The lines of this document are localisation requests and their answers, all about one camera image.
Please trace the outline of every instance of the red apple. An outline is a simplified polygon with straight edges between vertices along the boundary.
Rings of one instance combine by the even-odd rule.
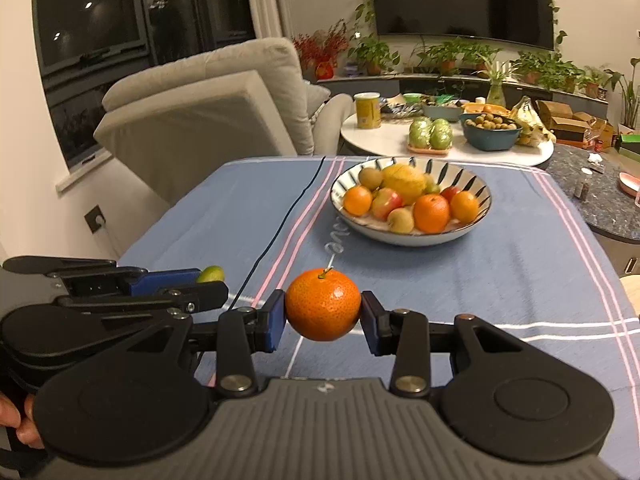
[[[459,192],[460,190],[457,187],[451,186],[451,187],[447,187],[447,189],[445,189],[441,193],[441,195],[447,199],[447,202],[451,203],[451,200],[453,200],[453,197],[455,197]]]
[[[371,214],[378,220],[386,219],[394,209],[402,207],[402,197],[390,187],[383,187],[371,204]]]

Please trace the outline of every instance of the mandarin orange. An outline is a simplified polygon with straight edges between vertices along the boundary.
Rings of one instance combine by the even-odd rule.
[[[423,233],[436,235],[446,229],[451,212],[449,202],[440,195],[421,196],[414,205],[415,226]]]
[[[473,193],[461,191],[451,199],[451,215],[463,224],[471,224],[480,212],[480,203]]]
[[[301,336],[313,341],[335,341],[355,326],[360,291],[337,270],[308,270],[289,285],[285,309],[289,323]]]
[[[371,209],[373,195],[364,186],[352,187],[344,194],[342,206],[354,216],[363,216]]]

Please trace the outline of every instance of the human hand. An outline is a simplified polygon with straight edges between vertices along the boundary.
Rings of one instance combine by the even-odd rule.
[[[29,394],[24,400],[24,413],[26,416],[22,418],[18,408],[14,406],[11,400],[0,393],[0,426],[15,428],[15,435],[25,446],[33,447],[33,449],[44,449],[40,434],[33,421],[33,399],[35,397]]]

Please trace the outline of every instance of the red flowers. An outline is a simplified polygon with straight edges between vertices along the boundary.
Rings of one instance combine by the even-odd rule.
[[[300,65],[303,69],[308,68],[311,62],[317,64],[331,61],[332,65],[336,66],[338,54],[349,47],[347,24],[344,20],[340,20],[327,32],[316,30],[312,36],[299,34],[293,38],[293,44],[298,51]]]

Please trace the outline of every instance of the electrical outlet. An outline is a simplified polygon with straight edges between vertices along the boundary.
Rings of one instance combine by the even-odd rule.
[[[102,214],[102,210],[100,209],[99,205],[97,205],[96,207],[91,209],[91,211],[89,211],[86,215],[84,215],[84,220],[86,221],[86,224],[89,226],[89,229],[91,229],[92,233],[99,231],[102,227],[100,224],[98,224],[97,221],[95,221],[95,219],[98,218],[98,216],[101,216],[104,219],[104,224],[106,225],[107,219]]]

